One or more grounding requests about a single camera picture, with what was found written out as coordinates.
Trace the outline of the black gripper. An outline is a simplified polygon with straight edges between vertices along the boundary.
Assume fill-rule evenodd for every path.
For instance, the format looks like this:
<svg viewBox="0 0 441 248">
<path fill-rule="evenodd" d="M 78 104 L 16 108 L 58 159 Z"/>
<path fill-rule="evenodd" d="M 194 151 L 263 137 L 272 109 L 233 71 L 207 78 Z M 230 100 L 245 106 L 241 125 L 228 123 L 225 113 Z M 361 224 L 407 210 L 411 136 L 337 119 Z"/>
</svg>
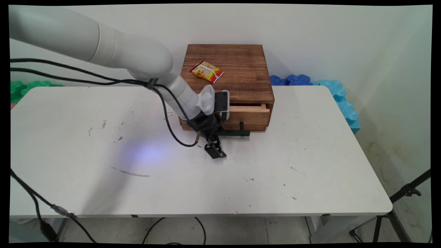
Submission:
<svg viewBox="0 0 441 248">
<path fill-rule="evenodd" d="M 207 140 L 204 150 L 212 159 L 226 157 L 220 140 L 224 134 L 224 129 L 221 128 L 224 122 L 225 115 L 220 114 L 198 114 L 194 119 L 187 120 L 187 125 Z"/>
</svg>

